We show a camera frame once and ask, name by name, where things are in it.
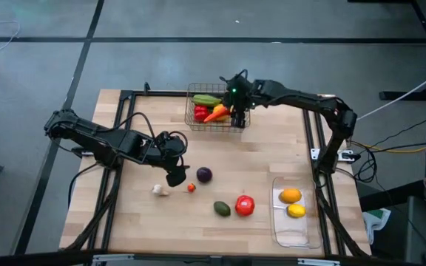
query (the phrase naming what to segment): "yellow lemon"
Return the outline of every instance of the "yellow lemon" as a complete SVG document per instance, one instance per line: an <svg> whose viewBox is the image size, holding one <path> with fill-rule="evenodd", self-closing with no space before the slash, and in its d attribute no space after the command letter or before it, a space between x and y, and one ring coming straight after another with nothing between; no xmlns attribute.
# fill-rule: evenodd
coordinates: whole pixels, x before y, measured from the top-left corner
<svg viewBox="0 0 426 266"><path fill-rule="evenodd" d="M292 204L287 207L287 213L294 218L300 218L304 217L307 211L305 207L301 206L300 204Z"/></svg>
<svg viewBox="0 0 426 266"><path fill-rule="evenodd" d="M279 195L279 199L287 203L295 203L302 199L302 193L296 188L286 188Z"/></svg>

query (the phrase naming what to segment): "green object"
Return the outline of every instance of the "green object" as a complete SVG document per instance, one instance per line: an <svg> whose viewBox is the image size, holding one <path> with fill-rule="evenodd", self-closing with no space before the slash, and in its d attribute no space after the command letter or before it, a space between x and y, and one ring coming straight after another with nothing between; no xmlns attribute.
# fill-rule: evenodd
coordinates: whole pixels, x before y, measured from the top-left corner
<svg viewBox="0 0 426 266"><path fill-rule="evenodd" d="M201 106L214 107L221 103L221 99L213 97L211 95L195 95L192 98L193 103Z"/></svg>
<svg viewBox="0 0 426 266"><path fill-rule="evenodd" d="M368 211L368 214L375 216L379 219L382 219L382 217L384 216L384 211L382 210L372 210L372 211Z"/></svg>
<svg viewBox="0 0 426 266"><path fill-rule="evenodd" d="M229 206L224 202L215 202L213 204L214 211L216 211L217 214L227 217L231 215L231 209Z"/></svg>

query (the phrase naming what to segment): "garlic bulb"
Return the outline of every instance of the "garlic bulb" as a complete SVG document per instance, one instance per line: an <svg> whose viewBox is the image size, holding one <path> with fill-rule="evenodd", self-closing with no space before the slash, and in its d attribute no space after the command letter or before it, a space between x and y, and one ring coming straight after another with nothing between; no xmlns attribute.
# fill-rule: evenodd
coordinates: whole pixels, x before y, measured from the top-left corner
<svg viewBox="0 0 426 266"><path fill-rule="evenodd" d="M165 191L162 187L162 185L154 185L154 187L152 188L151 192L155 195L158 196L167 196L169 195L169 192Z"/></svg>

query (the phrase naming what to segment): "clear plastic tray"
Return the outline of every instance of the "clear plastic tray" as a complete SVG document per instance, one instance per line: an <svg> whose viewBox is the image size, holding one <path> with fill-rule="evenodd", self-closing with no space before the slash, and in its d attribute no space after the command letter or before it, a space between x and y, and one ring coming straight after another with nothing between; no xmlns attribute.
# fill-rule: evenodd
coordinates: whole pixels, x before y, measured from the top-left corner
<svg viewBox="0 0 426 266"><path fill-rule="evenodd" d="M322 235L317 216L313 180L300 177L277 177L271 190L271 229L274 241L286 248L320 248ZM297 204L305 207L306 215L293 218L287 214L287 206L279 199L285 188L298 188L302 199Z"/></svg>

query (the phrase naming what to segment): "yellow cable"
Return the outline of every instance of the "yellow cable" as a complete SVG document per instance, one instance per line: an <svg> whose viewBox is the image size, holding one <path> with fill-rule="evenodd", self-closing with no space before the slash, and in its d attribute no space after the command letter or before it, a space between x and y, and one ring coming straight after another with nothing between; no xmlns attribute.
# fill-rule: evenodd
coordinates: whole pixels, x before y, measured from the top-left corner
<svg viewBox="0 0 426 266"><path fill-rule="evenodd" d="M367 144L361 144L361 145L363 145L363 146L365 146L365 147L367 147L367 148L370 148L370 149L375 149L375 150L377 150L377 151L381 151L382 149L381 148L378 148L378 147L373 147L373 146L371 146L371 145L367 145ZM416 153L416 152L421 152L421 151L424 151L426 148L425 147L423 147L423 148L420 148L420 149L414 149L414 150L387 150L387 151L384 151L384 152L390 152L390 153Z"/></svg>

